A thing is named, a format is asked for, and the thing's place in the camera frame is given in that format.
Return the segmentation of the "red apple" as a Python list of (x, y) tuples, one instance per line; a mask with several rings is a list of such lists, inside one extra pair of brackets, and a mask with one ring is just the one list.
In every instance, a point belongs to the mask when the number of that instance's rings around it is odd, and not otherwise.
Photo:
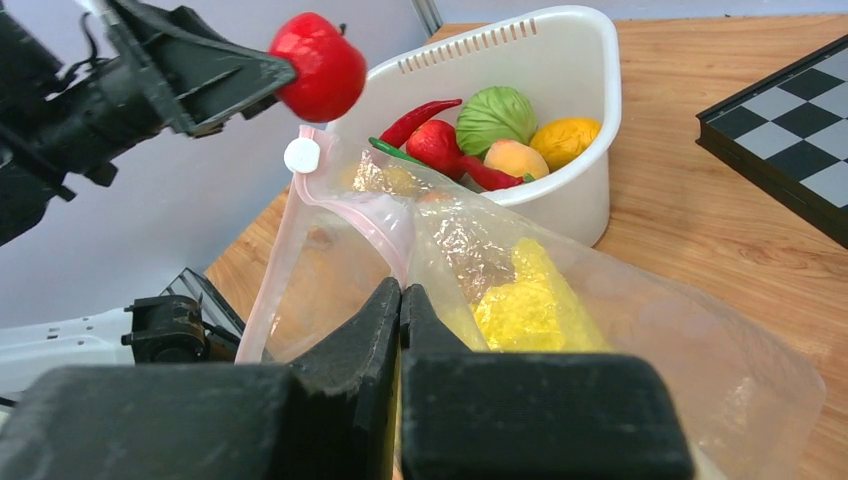
[(364, 90), (367, 63), (345, 31), (343, 24), (304, 12), (286, 22), (271, 41), (268, 53), (288, 61), (295, 72), (276, 97), (303, 121), (327, 123), (342, 117)]

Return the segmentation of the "clear zip top bag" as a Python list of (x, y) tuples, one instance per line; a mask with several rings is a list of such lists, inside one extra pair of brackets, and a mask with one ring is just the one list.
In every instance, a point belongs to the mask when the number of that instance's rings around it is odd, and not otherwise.
[(558, 235), (443, 176), (302, 127), (294, 178), (236, 356), (288, 362), (351, 317), (386, 277), (421, 285), (467, 347), (490, 349), (471, 305), (539, 242), (611, 352), (651, 363), (711, 478), (792, 479), (826, 389), (803, 355), (703, 291)]

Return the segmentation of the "yellow peach fruit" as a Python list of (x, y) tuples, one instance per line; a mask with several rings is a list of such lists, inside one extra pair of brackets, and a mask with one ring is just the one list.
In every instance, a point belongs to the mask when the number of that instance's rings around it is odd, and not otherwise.
[(539, 152), (509, 139), (495, 141), (486, 153), (483, 163), (491, 169), (520, 178), (530, 175), (538, 180), (550, 173), (547, 162)]

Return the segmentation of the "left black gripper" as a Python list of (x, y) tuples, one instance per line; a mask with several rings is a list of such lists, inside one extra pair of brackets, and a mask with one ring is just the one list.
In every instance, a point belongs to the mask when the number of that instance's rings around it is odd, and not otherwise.
[(187, 7), (105, 3), (104, 58), (87, 25), (89, 56), (69, 68), (7, 9), (1, 11), (1, 242), (35, 227), (68, 175), (108, 187), (113, 161), (170, 127), (216, 134), (236, 114), (255, 117), (293, 82), (289, 61), (237, 45)]

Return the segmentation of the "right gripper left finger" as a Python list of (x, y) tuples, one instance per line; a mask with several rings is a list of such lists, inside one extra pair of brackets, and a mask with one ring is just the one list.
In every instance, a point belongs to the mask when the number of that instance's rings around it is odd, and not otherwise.
[(389, 479), (402, 291), (288, 364), (55, 369), (1, 430), (5, 479)]

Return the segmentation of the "white plastic basket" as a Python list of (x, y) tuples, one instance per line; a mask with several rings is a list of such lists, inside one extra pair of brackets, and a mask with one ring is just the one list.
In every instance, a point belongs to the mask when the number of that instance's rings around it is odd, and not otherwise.
[(617, 31), (595, 9), (540, 9), (391, 58), (370, 71), (357, 104), (327, 128), (366, 141), (414, 107), (468, 99), (490, 86), (523, 93), (542, 124), (562, 117), (600, 122), (599, 136), (565, 167), (488, 196), (551, 231), (595, 245), (609, 223), (608, 150), (622, 113)]

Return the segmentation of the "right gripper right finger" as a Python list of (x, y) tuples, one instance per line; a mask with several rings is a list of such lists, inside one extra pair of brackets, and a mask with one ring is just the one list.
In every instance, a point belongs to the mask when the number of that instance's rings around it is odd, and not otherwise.
[(691, 479), (670, 393), (613, 353), (475, 353), (418, 284), (400, 307), (407, 479)]

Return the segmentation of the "yellow napa cabbage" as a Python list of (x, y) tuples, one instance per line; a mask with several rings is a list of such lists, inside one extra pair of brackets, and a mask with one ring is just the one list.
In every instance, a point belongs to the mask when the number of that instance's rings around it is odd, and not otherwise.
[(499, 352), (611, 352), (582, 301), (536, 240), (510, 253), (513, 279), (471, 305), (488, 347)]

